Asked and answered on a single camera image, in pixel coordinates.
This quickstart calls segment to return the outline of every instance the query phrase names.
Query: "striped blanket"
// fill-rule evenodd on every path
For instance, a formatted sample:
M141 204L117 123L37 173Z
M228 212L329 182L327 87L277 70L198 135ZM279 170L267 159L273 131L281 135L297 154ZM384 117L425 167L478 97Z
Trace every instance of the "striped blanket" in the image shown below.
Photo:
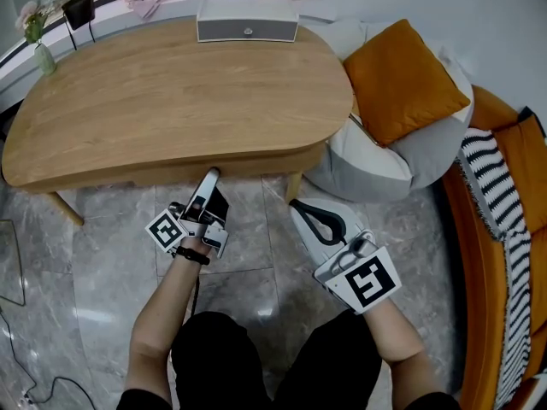
M530 356L530 244L524 212L496 139L490 131L469 128L458 163L492 237L503 243L507 305L503 353L495 408L511 401Z

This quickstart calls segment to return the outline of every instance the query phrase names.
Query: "gray marble tile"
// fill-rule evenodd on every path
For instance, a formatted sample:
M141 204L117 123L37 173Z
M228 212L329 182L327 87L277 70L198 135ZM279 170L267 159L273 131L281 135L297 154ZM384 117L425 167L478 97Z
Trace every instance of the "gray marble tile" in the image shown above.
M391 392L393 384L391 383L391 369L387 363L382 362L382 368L379 371L378 381L374 386L373 393L368 399L369 410L391 410Z
M143 229L153 195L131 213L86 221L74 234L74 291L90 368L124 377L134 320L157 287L154 244Z
M18 407L0 380L0 408L4 410L16 410Z
M74 224L46 196L9 187L0 219L14 222L24 269L72 271Z
M9 321L15 351L21 363L38 382L31 393L44 399L57 375L77 381L94 394L91 374L79 334L74 305L73 277L68 274L25 270L26 307L0 301ZM7 326L0 320L0 377L15 401L32 383L15 364L9 348ZM90 409L76 386L59 382L55 397L43 409Z
M458 287L441 232L422 234L388 247L403 287L393 301L424 340L440 383L449 392L460 389L465 365L465 318L456 305Z
M402 201L367 203L366 207L379 246L441 230L432 187L413 191Z
M197 184L158 185L156 214L171 201L187 203ZM236 272L272 266L268 222L260 178L221 179L219 190L230 204L226 230L230 234L222 259L213 253L202 273ZM165 275L171 256L156 248L158 275Z
M0 296L23 304L21 263L15 237L15 227L10 220L0 220Z
M262 178L262 184L283 322L283 338L288 361L292 363L311 332L344 311L344 307L312 276L315 269L313 262L292 223L284 200L285 179L267 176ZM328 195L307 181L303 181L299 196L328 198Z
M273 269L200 276L196 311L225 313L247 329L262 361L265 384L287 369Z
M74 209L85 218L134 213L155 193L154 186L132 183L85 187L76 190Z
M92 397L95 406L103 410L115 409L124 390L125 377L93 369L91 369L91 377L95 384L95 395Z

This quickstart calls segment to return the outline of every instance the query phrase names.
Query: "flower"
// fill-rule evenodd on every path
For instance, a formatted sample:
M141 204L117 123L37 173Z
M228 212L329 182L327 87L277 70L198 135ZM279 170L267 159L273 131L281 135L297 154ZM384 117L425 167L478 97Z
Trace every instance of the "flower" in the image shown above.
M15 22L15 28L18 31L22 31L25 29L25 24L28 21L28 19L36 14L38 12L38 2L30 1L25 3L25 5L21 8L21 13L19 14L19 17L17 18L17 21Z
M21 15L20 17L29 17L32 14L36 14L38 11L38 2L34 2L31 0L30 2L25 3L25 6L21 8Z

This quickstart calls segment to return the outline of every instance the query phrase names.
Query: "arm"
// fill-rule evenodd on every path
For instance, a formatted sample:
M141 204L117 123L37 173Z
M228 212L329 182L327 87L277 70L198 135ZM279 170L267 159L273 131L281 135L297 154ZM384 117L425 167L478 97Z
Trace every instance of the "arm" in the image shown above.
M193 238L184 238L182 245L204 255L210 250ZM125 390L146 390L172 404L168 355L182 326L200 267L176 255L162 283L138 315L131 335Z
M418 331L391 299L363 316L380 357L390 365L395 410L403 410L421 396L442 391Z

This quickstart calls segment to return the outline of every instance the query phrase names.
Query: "white bean bag chair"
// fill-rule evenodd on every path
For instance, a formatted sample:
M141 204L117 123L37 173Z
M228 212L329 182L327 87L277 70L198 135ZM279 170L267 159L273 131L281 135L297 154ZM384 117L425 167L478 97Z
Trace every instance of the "white bean bag chair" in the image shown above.
M329 25L305 25L317 33L343 61L391 23L368 24L357 19ZM305 176L323 190L354 202L387 202L439 179L456 158L473 113L473 89L452 54L424 38L458 89L471 103L450 117L411 132L387 148L378 146L348 119L327 143L321 163Z

